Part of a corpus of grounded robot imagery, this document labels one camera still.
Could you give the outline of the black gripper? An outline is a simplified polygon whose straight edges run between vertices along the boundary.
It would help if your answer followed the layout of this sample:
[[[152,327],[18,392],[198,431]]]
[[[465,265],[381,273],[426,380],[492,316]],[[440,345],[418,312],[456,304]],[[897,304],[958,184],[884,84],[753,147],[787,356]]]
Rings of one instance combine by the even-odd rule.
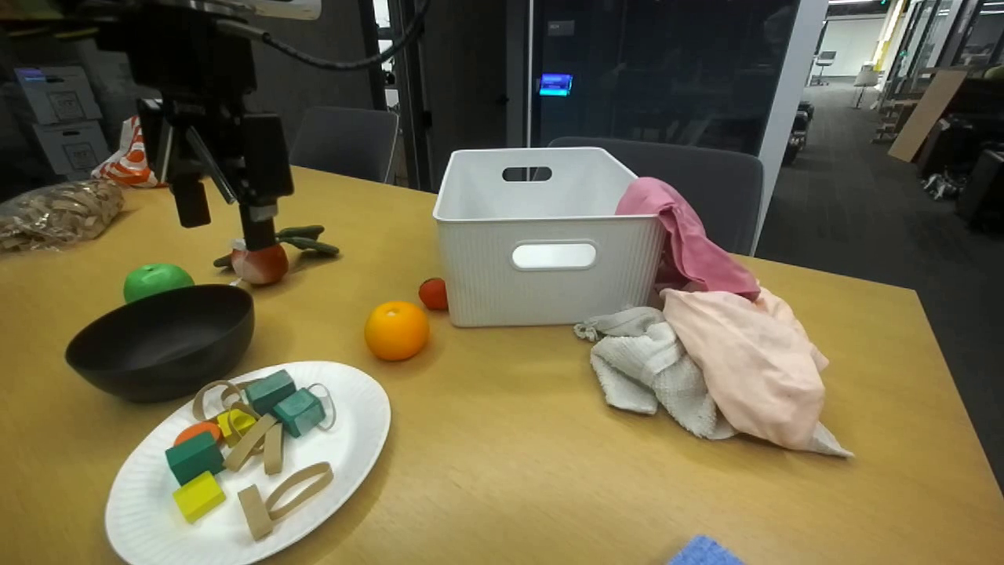
[[[203,177],[212,177],[226,202],[242,202],[239,220],[249,250],[261,250],[276,240],[272,198],[296,192],[276,113],[250,113],[242,101],[198,103],[180,98],[143,98],[137,115],[145,124],[149,160],[156,181],[172,192],[176,213],[184,228],[212,221],[203,193]]]

